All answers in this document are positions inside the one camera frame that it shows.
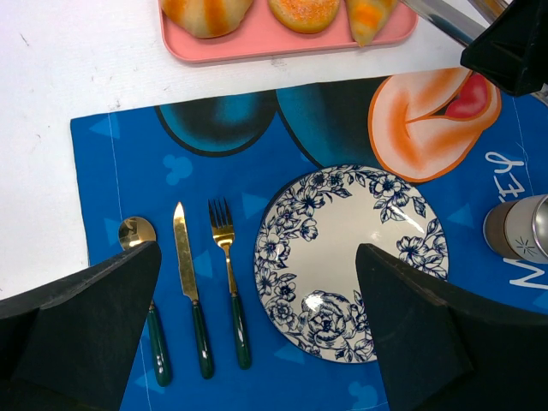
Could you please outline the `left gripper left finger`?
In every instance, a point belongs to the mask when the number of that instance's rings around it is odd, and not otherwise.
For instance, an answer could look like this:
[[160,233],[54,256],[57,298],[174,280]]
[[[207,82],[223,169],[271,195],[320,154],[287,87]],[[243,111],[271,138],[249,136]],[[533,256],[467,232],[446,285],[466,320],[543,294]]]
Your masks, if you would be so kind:
[[146,241],[1,301],[3,410],[117,410],[156,287]]

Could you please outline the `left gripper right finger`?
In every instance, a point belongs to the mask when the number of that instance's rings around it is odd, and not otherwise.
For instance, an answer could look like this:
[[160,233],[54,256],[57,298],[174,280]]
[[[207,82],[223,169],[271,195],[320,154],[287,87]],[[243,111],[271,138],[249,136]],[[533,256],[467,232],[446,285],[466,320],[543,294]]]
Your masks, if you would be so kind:
[[545,410],[547,317],[447,283],[373,244],[355,258],[392,410]]

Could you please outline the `metal tongs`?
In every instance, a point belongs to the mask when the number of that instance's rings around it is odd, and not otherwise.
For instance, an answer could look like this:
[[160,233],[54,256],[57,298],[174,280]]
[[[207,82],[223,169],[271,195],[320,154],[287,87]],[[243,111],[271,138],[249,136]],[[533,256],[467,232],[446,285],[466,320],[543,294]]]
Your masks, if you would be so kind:
[[[461,11],[441,0],[403,0],[417,15],[465,47],[476,40],[486,28]],[[490,26],[509,6],[507,1],[468,0]]]

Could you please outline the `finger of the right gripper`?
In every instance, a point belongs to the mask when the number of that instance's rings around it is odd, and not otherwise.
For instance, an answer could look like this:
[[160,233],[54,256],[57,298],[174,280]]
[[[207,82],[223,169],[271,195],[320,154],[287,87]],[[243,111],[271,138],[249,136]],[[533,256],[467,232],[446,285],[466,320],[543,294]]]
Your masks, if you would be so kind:
[[461,65],[512,97],[547,85],[547,2],[473,1],[490,26],[467,46]]

